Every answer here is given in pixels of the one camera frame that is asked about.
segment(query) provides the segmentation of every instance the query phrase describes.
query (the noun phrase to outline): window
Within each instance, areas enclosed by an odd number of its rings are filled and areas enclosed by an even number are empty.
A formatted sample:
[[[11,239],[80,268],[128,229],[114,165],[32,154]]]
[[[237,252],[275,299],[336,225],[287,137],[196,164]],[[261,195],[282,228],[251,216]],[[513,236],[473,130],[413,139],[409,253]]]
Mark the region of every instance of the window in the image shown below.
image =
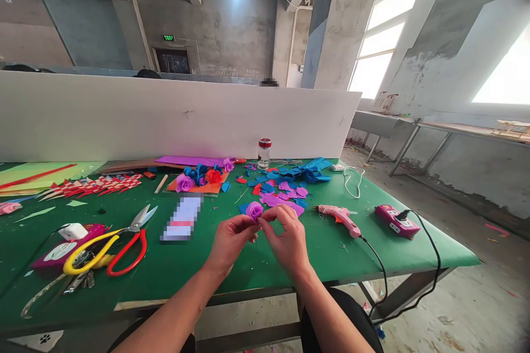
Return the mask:
[[[416,0],[375,0],[353,70],[350,91],[361,91],[362,98],[373,99]]]
[[[530,24],[482,86],[473,102],[530,105]]]

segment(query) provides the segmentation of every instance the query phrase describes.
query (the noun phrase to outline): yellow paper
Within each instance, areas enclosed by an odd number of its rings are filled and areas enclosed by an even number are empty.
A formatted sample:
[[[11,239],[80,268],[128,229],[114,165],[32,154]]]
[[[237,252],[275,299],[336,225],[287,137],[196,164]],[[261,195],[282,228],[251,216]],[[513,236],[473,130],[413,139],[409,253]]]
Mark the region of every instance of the yellow paper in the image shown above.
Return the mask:
[[[20,190],[37,190],[38,192],[48,189],[54,182],[61,184],[65,179],[79,179],[94,173],[105,162],[60,162],[60,163],[24,163],[13,168],[0,172],[0,185],[13,182],[19,179],[32,177],[33,175],[41,174],[47,171],[52,171],[57,168],[64,167],[70,164],[77,164],[73,167],[57,171],[32,182],[25,184],[10,186],[5,189],[0,189],[0,194],[9,191]]]

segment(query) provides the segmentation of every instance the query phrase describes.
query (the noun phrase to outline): wooden stick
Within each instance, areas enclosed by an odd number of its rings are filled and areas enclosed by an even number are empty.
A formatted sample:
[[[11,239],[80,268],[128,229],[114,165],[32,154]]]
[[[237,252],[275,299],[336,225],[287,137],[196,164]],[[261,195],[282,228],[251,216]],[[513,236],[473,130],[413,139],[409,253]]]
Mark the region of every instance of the wooden stick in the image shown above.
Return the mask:
[[[166,180],[167,180],[167,174],[164,175],[164,177],[162,178],[162,181],[158,184],[158,187],[155,190],[155,194],[158,194],[160,189],[162,189],[162,187],[164,186],[164,183],[166,182]]]

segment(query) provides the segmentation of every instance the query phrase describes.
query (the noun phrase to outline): green paper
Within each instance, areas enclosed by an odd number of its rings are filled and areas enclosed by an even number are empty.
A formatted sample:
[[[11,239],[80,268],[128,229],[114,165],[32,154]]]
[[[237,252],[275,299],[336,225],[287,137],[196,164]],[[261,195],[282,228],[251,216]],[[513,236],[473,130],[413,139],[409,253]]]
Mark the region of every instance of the green paper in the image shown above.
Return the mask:
[[[71,202],[69,202],[67,205],[69,205],[70,207],[78,207],[80,205],[85,205],[86,203],[84,202],[81,202],[81,201],[75,201],[75,200],[72,200]]]
[[[20,222],[20,221],[23,221],[23,220],[26,220],[28,218],[33,218],[34,216],[37,216],[37,215],[42,215],[42,214],[45,214],[47,212],[50,212],[51,210],[53,210],[55,207],[52,207],[52,208],[47,208],[45,210],[42,210],[42,211],[39,211],[39,212],[34,212],[28,216],[26,216],[25,218],[22,218],[21,220],[18,220],[18,221],[15,221],[13,223],[17,223],[17,222]]]

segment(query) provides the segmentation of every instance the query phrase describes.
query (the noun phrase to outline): concrete pillar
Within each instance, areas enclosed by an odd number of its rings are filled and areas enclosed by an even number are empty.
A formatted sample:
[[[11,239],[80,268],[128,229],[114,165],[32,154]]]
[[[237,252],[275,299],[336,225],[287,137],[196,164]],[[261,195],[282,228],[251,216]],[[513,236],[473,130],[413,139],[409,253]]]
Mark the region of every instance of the concrete pillar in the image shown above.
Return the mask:
[[[112,2],[127,44],[132,68],[134,70],[144,68],[155,70],[153,54],[145,35],[138,1],[112,0]]]
[[[374,0],[315,0],[303,88],[347,91]]]

